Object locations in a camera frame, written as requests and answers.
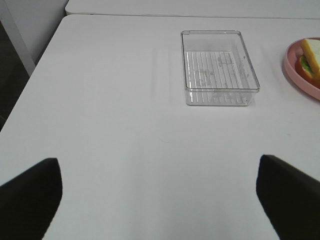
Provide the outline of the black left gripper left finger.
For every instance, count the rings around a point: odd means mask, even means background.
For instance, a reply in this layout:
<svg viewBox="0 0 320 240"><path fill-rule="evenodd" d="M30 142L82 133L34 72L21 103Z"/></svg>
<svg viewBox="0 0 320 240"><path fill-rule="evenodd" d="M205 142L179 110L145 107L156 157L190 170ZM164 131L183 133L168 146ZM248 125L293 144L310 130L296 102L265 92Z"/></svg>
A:
<svg viewBox="0 0 320 240"><path fill-rule="evenodd" d="M41 240L63 196L57 158L46 158L0 187L0 238Z"/></svg>

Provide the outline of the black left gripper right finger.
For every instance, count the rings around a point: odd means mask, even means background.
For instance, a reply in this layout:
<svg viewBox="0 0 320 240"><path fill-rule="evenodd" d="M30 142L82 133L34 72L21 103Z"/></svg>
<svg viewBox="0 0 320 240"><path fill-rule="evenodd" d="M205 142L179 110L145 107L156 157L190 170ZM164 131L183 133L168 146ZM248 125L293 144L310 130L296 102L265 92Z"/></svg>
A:
<svg viewBox="0 0 320 240"><path fill-rule="evenodd" d="M274 155L262 155L256 194L281 240L320 238L320 182Z"/></svg>

